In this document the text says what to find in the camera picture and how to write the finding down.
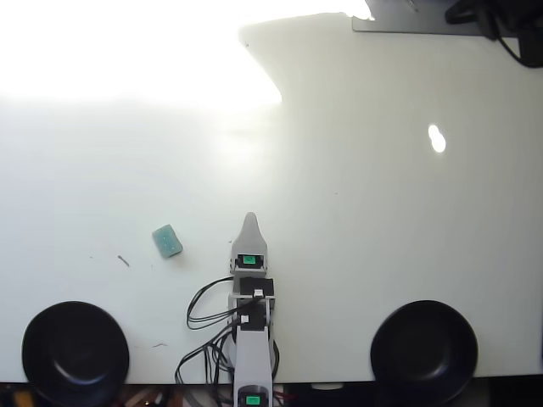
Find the grey gripper green label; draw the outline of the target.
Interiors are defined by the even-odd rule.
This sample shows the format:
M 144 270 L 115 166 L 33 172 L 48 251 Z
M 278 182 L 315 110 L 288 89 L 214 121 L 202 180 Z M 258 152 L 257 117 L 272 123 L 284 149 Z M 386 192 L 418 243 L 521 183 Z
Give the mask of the grey gripper green label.
M 267 273 L 267 243 L 255 213 L 248 212 L 238 237 L 232 242 L 230 273 Z

